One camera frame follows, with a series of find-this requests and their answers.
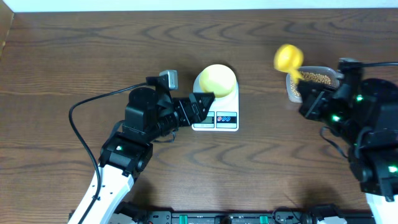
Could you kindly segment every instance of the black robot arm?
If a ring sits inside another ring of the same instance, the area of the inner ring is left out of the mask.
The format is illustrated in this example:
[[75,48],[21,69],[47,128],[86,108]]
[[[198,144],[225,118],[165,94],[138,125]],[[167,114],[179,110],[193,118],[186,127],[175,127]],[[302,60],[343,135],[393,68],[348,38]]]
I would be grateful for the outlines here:
[[325,123],[349,144],[349,166],[363,192],[392,202],[398,194],[398,87],[377,78],[362,80],[363,67],[380,64],[344,58],[339,62],[344,79],[337,89],[300,81],[299,112]]
[[[70,123],[96,169],[90,187],[69,223],[108,223],[115,208],[131,190],[139,174],[152,157],[152,141],[175,132],[179,127],[202,122],[215,99],[213,93],[191,93],[186,98],[172,98],[178,88],[177,71],[166,70],[159,77],[123,90],[96,96],[72,106]],[[77,131],[73,109],[91,100],[131,90],[125,119],[117,123],[101,148],[99,165]]]

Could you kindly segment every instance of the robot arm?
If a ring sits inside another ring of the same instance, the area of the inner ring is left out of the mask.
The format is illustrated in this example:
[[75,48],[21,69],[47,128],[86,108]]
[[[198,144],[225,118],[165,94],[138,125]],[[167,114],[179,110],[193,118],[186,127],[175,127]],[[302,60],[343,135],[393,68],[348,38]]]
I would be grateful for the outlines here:
[[[215,99],[213,93],[191,93],[188,98],[172,98],[170,90],[178,87],[177,72],[166,70],[159,77],[147,77],[151,88],[135,88],[129,94],[123,131],[114,128],[101,148],[97,186],[94,174],[88,190],[69,224],[108,223],[124,196],[131,190],[139,174],[152,157],[150,143],[160,136],[177,131],[179,127],[202,122]],[[97,187],[100,192],[93,206]]]
[[342,213],[336,205],[317,205],[309,208],[301,216],[301,224],[347,224],[347,223],[396,223],[398,209],[398,195],[394,196],[394,202],[387,202],[385,197],[366,193],[366,200],[372,210],[371,220],[352,220],[349,214]]
[[298,84],[300,113],[325,123],[349,144],[349,167],[377,224],[394,223],[398,211],[398,87],[377,78],[362,81],[362,76],[364,67],[386,64],[392,65],[344,58],[339,63],[345,76],[339,88]]
[[[99,167],[102,179],[101,191],[98,200],[94,203],[83,223],[108,223],[111,215],[121,200],[134,185],[132,175],[122,175],[123,170],[105,165]],[[97,184],[97,177],[94,175],[88,190],[77,207],[69,223],[78,223],[93,199]]]

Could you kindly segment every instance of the green terminal block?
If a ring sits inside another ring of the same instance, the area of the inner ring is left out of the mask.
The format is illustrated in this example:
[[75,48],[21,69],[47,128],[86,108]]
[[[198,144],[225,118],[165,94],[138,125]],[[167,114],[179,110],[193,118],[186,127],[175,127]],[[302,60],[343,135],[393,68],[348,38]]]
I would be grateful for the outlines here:
[[180,215],[180,224],[188,224],[188,215]]
[[265,215],[260,216],[260,224],[268,224],[268,223],[269,223],[268,216],[265,216]]

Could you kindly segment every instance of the clear plastic container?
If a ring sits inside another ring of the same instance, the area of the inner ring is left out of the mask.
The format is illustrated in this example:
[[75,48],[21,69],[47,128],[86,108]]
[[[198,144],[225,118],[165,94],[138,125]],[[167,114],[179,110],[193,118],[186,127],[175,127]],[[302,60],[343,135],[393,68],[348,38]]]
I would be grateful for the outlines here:
[[[300,72],[312,72],[315,74],[326,75],[330,78],[331,86],[337,88],[340,85],[339,79],[343,78],[343,74],[334,71],[328,67],[321,66],[302,66],[298,69]],[[289,100],[294,103],[302,103],[301,96],[294,95],[292,88],[290,86],[290,74],[286,76],[286,90]]]

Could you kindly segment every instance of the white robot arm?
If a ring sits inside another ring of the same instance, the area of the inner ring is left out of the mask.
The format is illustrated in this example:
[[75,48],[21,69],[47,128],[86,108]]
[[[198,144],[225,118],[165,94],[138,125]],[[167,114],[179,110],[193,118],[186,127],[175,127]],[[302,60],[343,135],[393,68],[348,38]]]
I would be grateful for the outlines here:
[[394,196],[393,202],[387,202],[383,196],[366,193],[366,200],[371,207],[376,224],[394,224],[398,222],[398,195]]
[[[102,180],[101,191],[98,200],[94,203],[82,224],[108,223],[116,207],[134,185],[134,179],[131,174],[127,177],[124,176],[122,175],[123,170],[121,169],[111,165],[105,165],[104,167],[99,167],[99,171]],[[93,199],[97,187],[96,184],[97,177],[94,175],[83,200],[81,200],[79,206],[69,220],[69,224],[77,224],[80,221]]]

